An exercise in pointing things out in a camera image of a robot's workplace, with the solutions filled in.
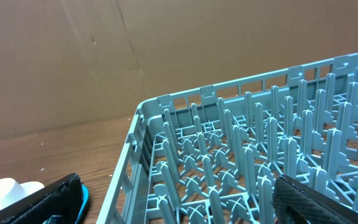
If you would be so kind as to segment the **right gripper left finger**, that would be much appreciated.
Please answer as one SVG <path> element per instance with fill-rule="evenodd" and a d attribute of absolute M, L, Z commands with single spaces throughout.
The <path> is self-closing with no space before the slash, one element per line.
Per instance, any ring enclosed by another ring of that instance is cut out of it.
<path fill-rule="evenodd" d="M 43 223 L 52 215 L 62 215 L 64 223 L 74 223 L 82 204 L 81 185 L 76 173 L 47 186 L 0 179 L 0 223 Z"/>

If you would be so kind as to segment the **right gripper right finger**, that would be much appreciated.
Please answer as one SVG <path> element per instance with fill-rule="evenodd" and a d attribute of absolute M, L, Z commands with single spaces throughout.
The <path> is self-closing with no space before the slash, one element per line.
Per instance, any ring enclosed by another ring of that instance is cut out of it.
<path fill-rule="evenodd" d="M 272 202 L 280 224 L 358 224 L 358 213 L 287 175 L 275 181 Z"/>

